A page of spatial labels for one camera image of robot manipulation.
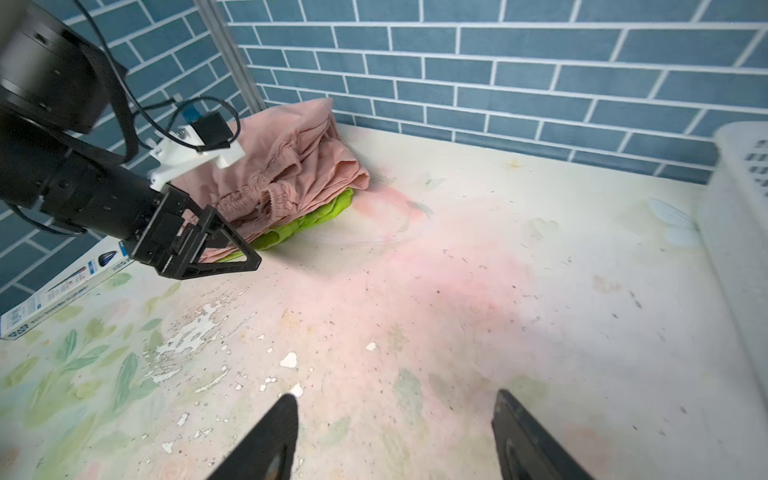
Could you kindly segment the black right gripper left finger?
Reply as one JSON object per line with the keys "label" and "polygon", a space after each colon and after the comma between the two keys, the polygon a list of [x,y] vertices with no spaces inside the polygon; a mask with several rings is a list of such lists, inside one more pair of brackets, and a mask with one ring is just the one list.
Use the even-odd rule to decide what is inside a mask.
{"label": "black right gripper left finger", "polygon": [[289,480],[299,434],[297,399],[282,395],[209,480]]}

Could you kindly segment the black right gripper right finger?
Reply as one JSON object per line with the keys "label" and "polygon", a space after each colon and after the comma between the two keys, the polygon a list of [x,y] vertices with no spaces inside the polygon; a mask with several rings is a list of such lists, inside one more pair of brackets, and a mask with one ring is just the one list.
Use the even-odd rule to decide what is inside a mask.
{"label": "black right gripper right finger", "polygon": [[593,480],[510,391],[498,391],[491,425],[504,480]]}

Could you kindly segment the pink shorts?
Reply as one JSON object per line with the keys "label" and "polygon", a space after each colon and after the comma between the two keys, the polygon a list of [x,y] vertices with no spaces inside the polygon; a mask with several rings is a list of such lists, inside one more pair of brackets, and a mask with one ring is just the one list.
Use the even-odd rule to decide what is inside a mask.
{"label": "pink shorts", "polygon": [[370,174],[344,144],[334,100],[268,108],[241,121],[245,156],[219,168],[206,163],[172,185],[200,206],[212,206],[247,242],[253,242],[352,190],[369,187]]}

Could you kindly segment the lime green shorts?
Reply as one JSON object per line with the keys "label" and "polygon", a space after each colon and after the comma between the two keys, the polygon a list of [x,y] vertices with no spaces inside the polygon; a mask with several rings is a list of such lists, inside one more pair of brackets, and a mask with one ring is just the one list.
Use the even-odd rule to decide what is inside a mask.
{"label": "lime green shorts", "polygon": [[244,187],[220,199],[210,200],[222,216],[255,251],[267,251],[290,237],[320,226],[338,217],[353,202],[354,189],[346,187],[325,197],[323,203],[312,203],[305,210],[292,201],[291,192],[282,186],[260,189]]}

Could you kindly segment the white plastic basket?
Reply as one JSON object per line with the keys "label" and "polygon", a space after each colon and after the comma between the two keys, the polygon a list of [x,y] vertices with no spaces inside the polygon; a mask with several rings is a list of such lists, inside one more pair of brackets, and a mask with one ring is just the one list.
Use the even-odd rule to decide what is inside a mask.
{"label": "white plastic basket", "polygon": [[714,135],[718,160],[696,221],[763,394],[767,393],[767,123]]}

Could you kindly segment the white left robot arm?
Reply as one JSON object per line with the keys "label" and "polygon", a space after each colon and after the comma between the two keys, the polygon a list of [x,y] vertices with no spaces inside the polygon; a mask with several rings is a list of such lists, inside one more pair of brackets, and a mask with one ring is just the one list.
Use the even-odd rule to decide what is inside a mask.
{"label": "white left robot arm", "polygon": [[31,1],[1,6],[1,199],[20,217],[36,209],[49,232],[95,231],[166,278],[258,269],[260,256],[213,206],[173,185],[206,163],[241,159],[240,117],[227,102],[183,128],[159,127],[148,177],[127,163],[149,117],[103,35],[88,40]]}

